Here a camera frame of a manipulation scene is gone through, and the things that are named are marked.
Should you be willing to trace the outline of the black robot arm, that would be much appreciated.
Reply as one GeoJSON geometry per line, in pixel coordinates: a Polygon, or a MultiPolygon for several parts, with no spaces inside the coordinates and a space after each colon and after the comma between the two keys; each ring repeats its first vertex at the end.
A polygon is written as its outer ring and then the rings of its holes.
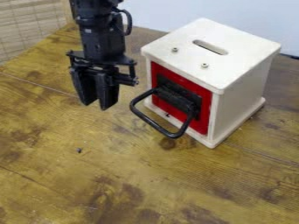
{"type": "Polygon", "coordinates": [[[137,62],[126,56],[133,16],[118,5],[125,0],[70,0],[83,50],[67,52],[70,74],[81,101],[99,101],[107,110],[118,103],[119,86],[138,84],[137,62]]]}

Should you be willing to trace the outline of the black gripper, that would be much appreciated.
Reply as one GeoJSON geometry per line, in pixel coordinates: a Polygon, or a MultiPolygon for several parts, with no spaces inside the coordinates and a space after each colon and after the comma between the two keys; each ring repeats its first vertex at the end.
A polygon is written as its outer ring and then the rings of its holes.
{"type": "Polygon", "coordinates": [[[83,51],[69,51],[67,56],[71,79],[82,103],[89,106],[99,99],[101,109],[107,110],[118,103],[119,84],[131,87],[139,84],[137,62],[126,55],[113,60],[95,61],[85,57],[83,51]],[[98,73],[97,83],[93,73],[98,73]]]}

